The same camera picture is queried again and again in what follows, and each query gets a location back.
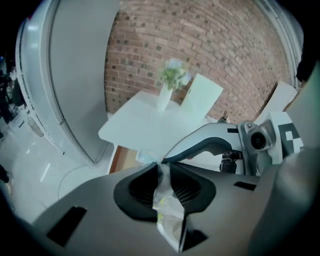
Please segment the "white low cabinet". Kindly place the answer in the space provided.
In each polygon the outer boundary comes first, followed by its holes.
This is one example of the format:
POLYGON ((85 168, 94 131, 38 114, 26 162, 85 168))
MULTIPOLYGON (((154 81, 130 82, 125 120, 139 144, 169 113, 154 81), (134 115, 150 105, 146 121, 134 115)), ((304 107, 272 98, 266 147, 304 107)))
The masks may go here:
POLYGON ((256 125, 260 125, 270 112, 282 112, 285 107, 295 98, 297 93, 298 91, 293 86, 280 81, 276 85, 271 97, 254 123, 256 125))

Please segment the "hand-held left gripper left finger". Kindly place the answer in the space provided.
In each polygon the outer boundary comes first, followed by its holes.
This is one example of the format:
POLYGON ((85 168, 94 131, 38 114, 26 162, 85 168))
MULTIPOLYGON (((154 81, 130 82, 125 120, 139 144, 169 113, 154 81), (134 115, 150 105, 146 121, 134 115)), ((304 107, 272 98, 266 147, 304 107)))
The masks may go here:
POLYGON ((52 256, 163 256, 157 185, 155 163, 86 181, 38 217, 35 237, 52 256))

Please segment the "clear plastic bag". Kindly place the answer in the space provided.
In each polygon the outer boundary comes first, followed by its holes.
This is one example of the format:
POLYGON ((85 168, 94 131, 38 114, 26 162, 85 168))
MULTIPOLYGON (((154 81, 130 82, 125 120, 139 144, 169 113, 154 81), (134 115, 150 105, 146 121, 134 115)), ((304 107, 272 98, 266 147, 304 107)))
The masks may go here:
POLYGON ((168 163, 162 163, 162 156, 149 149, 138 151, 136 160, 144 164, 156 163, 157 186, 152 203, 152 209, 157 213, 156 227, 169 245, 180 253, 185 209, 173 190, 173 170, 168 163))

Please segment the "white vase with flowers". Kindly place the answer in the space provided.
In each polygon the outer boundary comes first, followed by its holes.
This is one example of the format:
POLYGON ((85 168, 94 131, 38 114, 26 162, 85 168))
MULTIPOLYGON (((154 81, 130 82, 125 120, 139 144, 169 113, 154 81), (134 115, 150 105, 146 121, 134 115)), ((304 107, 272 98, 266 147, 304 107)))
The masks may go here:
POLYGON ((173 92, 187 86, 191 79, 192 75, 186 62, 178 58, 166 60, 159 73, 159 82, 162 87, 156 109, 163 113, 171 100, 173 92))

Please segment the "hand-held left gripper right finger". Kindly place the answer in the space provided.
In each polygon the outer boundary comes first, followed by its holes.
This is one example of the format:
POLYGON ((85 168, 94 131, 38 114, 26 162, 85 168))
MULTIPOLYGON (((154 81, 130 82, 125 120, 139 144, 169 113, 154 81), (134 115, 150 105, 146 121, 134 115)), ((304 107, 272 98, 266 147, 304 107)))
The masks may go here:
POLYGON ((198 246, 234 220, 253 193, 257 177, 183 163, 169 164, 173 191, 184 207, 182 252, 198 246))

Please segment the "white curved desk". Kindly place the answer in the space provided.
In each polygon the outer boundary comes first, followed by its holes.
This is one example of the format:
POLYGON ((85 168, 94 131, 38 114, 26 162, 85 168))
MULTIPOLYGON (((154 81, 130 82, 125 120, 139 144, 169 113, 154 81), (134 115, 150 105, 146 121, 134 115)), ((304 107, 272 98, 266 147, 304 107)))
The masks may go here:
POLYGON ((101 127, 99 137, 116 146, 163 157, 191 132, 216 122, 209 116, 199 119, 174 101, 159 112, 157 101, 157 95, 139 91, 101 127))

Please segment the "grey partition panel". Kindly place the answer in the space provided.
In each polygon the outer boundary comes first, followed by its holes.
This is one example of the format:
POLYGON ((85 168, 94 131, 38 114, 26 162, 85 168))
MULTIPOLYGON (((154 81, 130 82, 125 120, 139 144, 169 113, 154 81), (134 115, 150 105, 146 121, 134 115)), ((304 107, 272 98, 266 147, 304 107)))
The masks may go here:
POLYGON ((30 115, 63 155, 100 161, 107 143, 105 63, 119 0, 42 0, 19 27, 18 83, 30 115))

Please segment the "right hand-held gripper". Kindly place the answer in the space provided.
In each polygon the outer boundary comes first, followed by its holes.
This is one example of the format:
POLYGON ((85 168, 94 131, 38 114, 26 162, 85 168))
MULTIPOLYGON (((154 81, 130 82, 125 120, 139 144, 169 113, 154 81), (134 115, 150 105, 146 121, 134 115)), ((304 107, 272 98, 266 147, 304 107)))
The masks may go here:
POLYGON ((163 164, 193 158, 202 152, 214 156, 242 151, 237 174, 260 176, 271 165, 299 153, 303 141, 286 112, 270 112, 260 124, 208 123, 181 139, 164 157, 163 164))

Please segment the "white upright box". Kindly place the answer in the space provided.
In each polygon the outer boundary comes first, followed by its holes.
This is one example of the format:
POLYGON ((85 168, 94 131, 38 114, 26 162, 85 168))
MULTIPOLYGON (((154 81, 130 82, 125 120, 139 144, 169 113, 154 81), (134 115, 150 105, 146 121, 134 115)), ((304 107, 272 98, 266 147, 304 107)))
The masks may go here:
POLYGON ((222 92, 220 85, 197 73, 180 108, 189 117, 200 121, 206 117, 222 92))

